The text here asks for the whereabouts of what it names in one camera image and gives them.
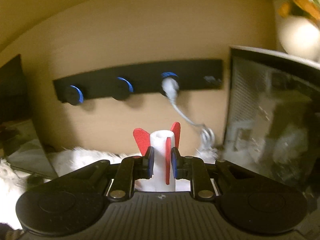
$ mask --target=white plug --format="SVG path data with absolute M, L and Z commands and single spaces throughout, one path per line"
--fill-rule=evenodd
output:
M 173 78 L 165 78 L 162 81 L 162 89 L 165 92 L 166 96 L 170 100 L 170 102 L 175 102 L 178 96 L 179 85 L 178 82 Z

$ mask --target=blue led ring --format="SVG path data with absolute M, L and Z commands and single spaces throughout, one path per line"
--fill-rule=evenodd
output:
M 79 103 L 82 104 L 83 101 L 84 101 L 84 97 L 83 97 L 83 94 L 82 94 L 81 90 L 79 88 L 75 87 L 75 86 L 70 86 L 70 87 L 75 88 L 78 91 L 78 93 L 79 93 Z
M 123 80 L 123 81 L 126 81 L 127 84 L 128 84 L 128 86 L 129 86 L 129 91 L 130 91 L 130 93 L 133 93 L 133 86 L 131 85 L 131 83 L 130 83 L 128 80 L 126 80 L 126 79 L 124 79 L 124 78 L 121 78 L 121 77 L 118 77 L 118 79 Z
M 164 72 L 161 74 L 162 78 L 167 78 L 167 77 L 170 77 L 170 76 L 176 76 L 178 77 L 177 74 L 173 73 L 173 72 Z

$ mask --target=white foam tube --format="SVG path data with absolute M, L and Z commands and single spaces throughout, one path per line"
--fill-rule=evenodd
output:
M 150 144 L 155 149 L 155 164 L 151 181 L 156 192 L 176 191 L 176 181 L 173 177 L 172 165 L 170 162 L 170 183 L 165 182 L 165 145 L 167 138 L 171 139 L 171 148 L 174 147 L 174 133 L 169 130 L 155 131 L 150 134 Z

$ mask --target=red foam fin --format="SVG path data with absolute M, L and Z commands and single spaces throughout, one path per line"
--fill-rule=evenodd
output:
M 167 138 L 165 142 L 165 183 L 170 184 L 170 162 L 171 162 L 171 139 Z
M 150 144 L 150 133 L 147 131 L 136 128 L 133 130 L 133 137 L 137 143 L 137 146 L 142 154 L 142 156 L 146 155 L 148 147 Z
M 180 142 L 180 132 L 181 132 L 181 125 L 179 122 L 174 122 L 171 131 L 174 133 L 174 146 L 179 148 Z

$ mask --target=white cable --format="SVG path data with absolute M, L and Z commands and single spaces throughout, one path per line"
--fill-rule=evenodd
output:
M 177 81 L 175 81 L 173 78 L 165 78 L 162 81 L 162 89 L 166 93 L 171 105 L 173 108 L 191 125 L 195 127 L 200 127 L 200 147 L 197 149 L 199 153 L 202 151 L 215 151 L 212 147 L 215 143 L 215 136 L 213 131 L 206 127 L 204 124 L 196 124 L 193 121 L 191 121 L 176 105 L 176 98 L 177 98 L 177 91 L 179 90 L 179 85 Z

